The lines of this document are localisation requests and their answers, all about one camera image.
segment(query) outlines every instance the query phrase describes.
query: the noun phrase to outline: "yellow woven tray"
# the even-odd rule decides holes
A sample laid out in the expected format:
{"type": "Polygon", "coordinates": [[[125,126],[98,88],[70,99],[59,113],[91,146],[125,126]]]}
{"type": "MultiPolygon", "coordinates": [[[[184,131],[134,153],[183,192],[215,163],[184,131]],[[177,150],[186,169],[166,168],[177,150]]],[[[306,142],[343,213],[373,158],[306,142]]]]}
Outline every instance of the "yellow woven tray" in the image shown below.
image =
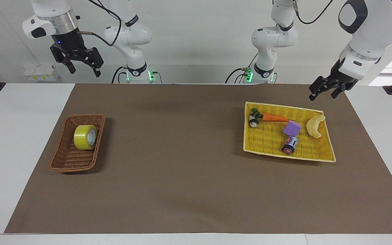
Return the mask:
{"type": "Polygon", "coordinates": [[[322,121],[318,127],[318,131],[322,134],[321,138],[313,138],[306,130],[307,121],[313,116],[323,115],[322,111],[255,102],[246,102],[244,108],[244,151],[259,155],[309,161],[331,163],[336,161],[326,121],[322,121]],[[297,135],[299,142],[292,155],[287,155],[281,150],[288,137],[283,133],[286,122],[260,120],[258,127],[252,128],[249,126],[249,115],[252,113],[252,108],[257,108],[260,113],[284,116],[302,126],[297,135]]]}

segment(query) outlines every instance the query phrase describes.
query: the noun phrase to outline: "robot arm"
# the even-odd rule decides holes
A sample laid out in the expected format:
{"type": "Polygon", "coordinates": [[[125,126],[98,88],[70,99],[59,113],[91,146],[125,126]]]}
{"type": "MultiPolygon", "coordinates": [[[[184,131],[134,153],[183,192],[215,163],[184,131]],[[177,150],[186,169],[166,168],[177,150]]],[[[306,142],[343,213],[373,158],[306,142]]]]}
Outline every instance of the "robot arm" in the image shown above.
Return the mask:
{"type": "MultiPolygon", "coordinates": [[[[152,32],[142,22],[132,8],[130,0],[109,0],[112,11],[116,13],[125,26],[121,28],[118,39],[113,45],[126,60],[128,69],[127,79],[131,82],[151,82],[152,76],[149,64],[146,63],[143,51],[137,45],[144,45],[151,42],[152,32]]],[[[118,26],[107,27],[105,39],[113,41],[118,31],[118,26]]]]}
{"type": "Polygon", "coordinates": [[[51,52],[58,63],[75,73],[71,60],[77,60],[92,67],[99,77],[104,61],[97,48],[86,48],[81,34],[78,34],[79,16],[74,16],[67,0],[30,0],[34,15],[22,23],[27,37],[31,39],[51,36],[54,44],[51,52]]]}
{"type": "Polygon", "coordinates": [[[252,77],[252,81],[257,83],[268,83],[277,59],[272,48],[288,47],[297,41],[292,0],[274,0],[271,17],[277,23],[275,27],[260,28],[252,34],[252,44],[258,49],[258,59],[251,64],[247,82],[252,77]]]}
{"type": "Polygon", "coordinates": [[[364,78],[372,65],[379,62],[392,44],[392,1],[348,0],[339,13],[340,26],[352,39],[331,69],[331,74],[318,77],[309,87],[313,101],[320,93],[335,88],[335,99],[364,78]]]}

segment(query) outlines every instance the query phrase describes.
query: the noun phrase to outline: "tape roll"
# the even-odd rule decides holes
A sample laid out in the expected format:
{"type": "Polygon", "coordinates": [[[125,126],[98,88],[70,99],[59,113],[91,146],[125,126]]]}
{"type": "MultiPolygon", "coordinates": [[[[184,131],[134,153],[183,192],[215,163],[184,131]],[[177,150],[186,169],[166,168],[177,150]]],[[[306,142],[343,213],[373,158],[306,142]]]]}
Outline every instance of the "tape roll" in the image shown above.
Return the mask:
{"type": "Polygon", "coordinates": [[[94,125],[80,125],[73,134],[73,142],[78,149],[93,149],[97,135],[98,130],[94,125]]]}

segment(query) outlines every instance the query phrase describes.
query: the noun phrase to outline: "small can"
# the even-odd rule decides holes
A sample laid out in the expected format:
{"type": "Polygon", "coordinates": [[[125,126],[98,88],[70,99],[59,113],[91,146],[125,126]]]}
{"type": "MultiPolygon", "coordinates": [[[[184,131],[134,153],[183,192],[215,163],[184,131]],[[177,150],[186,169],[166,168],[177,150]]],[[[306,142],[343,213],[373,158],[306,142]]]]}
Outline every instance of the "small can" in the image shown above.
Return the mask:
{"type": "Polygon", "coordinates": [[[293,154],[294,150],[296,149],[296,145],[298,141],[299,140],[296,137],[289,136],[287,142],[282,147],[282,151],[287,155],[293,154]]]}

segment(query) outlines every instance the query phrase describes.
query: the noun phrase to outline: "purple block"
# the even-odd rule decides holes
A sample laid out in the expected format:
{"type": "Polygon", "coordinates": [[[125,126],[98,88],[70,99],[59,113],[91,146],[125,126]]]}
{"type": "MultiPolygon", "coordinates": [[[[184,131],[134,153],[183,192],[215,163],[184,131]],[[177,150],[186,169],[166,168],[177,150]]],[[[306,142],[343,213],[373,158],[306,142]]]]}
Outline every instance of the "purple block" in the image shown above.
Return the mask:
{"type": "Polygon", "coordinates": [[[290,120],[285,126],[285,129],[283,129],[283,133],[285,133],[288,136],[296,137],[301,128],[302,126],[300,126],[300,124],[290,120]]]}

